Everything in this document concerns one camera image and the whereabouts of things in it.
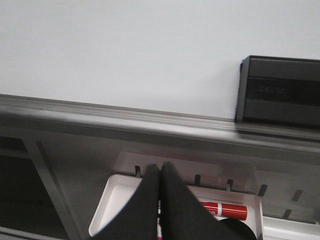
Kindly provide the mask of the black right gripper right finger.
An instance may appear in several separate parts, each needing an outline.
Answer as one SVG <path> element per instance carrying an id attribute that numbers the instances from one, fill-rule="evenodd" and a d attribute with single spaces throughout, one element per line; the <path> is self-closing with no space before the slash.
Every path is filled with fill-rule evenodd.
<path id="1" fill-rule="evenodd" d="M 164 240 L 225 240 L 223 226 L 201 205 L 175 166 L 161 168 L 161 231 Z"/>

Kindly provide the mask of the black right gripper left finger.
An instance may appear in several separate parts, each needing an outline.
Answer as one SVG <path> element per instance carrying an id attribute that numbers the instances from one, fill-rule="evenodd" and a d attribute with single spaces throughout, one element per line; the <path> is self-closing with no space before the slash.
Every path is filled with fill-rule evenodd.
<path id="1" fill-rule="evenodd" d="M 160 171 L 146 167 L 135 192 L 120 212 L 96 235 L 95 240 L 156 240 L 158 238 Z"/>

